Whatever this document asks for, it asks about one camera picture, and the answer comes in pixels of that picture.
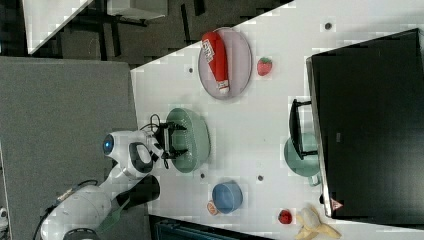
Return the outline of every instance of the red bottle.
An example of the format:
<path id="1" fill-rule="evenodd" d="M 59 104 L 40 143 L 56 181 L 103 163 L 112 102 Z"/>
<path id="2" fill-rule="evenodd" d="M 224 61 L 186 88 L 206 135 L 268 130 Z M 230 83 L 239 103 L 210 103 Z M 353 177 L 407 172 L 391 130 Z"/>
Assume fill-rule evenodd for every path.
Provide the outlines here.
<path id="1" fill-rule="evenodd" d="M 219 91 L 221 94 L 228 94 L 230 87 L 224 41 L 217 32 L 207 32 L 202 37 L 202 49 L 218 84 Z"/>

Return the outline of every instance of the red fruit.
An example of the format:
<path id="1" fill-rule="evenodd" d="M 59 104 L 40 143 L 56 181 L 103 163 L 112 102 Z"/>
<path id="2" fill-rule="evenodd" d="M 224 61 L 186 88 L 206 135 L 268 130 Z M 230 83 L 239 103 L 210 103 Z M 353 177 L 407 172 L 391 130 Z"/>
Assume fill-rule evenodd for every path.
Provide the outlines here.
<path id="1" fill-rule="evenodd" d="M 280 212 L 280 215 L 278 216 L 278 220 L 282 224 L 290 224 L 292 221 L 292 216 L 289 210 L 283 210 Z"/>
<path id="2" fill-rule="evenodd" d="M 261 58 L 258 61 L 258 74 L 259 76 L 265 76 L 272 69 L 272 61 L 269 58 Z"/>

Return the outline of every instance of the screw hole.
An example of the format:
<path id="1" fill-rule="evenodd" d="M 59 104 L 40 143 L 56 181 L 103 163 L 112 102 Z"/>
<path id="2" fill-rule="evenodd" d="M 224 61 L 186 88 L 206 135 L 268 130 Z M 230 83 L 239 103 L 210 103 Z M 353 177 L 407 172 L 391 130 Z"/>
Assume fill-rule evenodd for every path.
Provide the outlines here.
<path id="1" fill-rule="evenodd" d="M 326 30 L 330 30 L 332 27 L 333 27 L 333 24 L 331 24 L 331 23 L 326 23 L 325 24 L 325 29 Z"/>

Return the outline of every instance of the gray panel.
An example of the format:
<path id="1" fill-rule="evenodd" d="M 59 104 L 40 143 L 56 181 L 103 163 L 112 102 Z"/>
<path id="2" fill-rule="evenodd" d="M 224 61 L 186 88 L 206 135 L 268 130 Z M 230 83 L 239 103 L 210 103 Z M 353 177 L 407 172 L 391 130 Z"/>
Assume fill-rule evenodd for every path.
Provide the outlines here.
<path id="1" fill-rule="evenodd" d="M 0 140 L 13 239 L 31 239 L 40 214 L 112 162 L 101 143 L 136 129 L 128 64 L 0 58 Z"/>

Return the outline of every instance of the warning label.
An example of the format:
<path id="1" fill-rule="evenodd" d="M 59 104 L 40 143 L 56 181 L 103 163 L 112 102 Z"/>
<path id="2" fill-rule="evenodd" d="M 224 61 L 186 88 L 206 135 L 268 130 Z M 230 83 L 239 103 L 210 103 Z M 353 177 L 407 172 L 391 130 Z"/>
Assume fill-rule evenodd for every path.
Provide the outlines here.
<path id="1" fill-rule="evenodd" d="M 343 207 L 343 204 L 337 202 L 336 200 L 332 198 L 330 200 L 331 200 L 331 208 L 333 209 L 333 211 L 336 211 L 337 209 Z"/>

